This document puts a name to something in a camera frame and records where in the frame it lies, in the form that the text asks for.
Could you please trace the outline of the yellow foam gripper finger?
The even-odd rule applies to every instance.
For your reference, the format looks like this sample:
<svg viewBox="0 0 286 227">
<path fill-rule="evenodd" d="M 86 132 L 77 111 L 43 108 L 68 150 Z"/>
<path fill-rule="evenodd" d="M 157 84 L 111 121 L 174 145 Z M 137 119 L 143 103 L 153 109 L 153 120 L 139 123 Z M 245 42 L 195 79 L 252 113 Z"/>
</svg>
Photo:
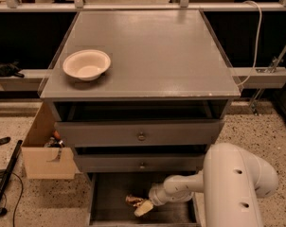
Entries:
<svg viewBox="0 0 286 227">
<path fill-rule="evenodd" d="M 150 200 L 143 200 L 135 205 L 136 209 L 134 215 L 136 217 L 141 217 L 153 209 L 153 204 Z"/>
</svg>

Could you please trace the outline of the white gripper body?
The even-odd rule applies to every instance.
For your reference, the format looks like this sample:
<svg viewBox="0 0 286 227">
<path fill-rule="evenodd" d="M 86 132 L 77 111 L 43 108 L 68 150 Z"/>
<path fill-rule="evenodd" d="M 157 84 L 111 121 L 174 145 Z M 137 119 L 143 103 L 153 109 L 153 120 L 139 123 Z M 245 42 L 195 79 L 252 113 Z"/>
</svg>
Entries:
<svg viewBox="0 0 286 227">
<path fill-rule="evenodd" d="M 166 204 L 170 200 L 164 185 L 162 183 L 155 183 L 149 191 L 149 200 L 155 206 Z"/>
</svg>

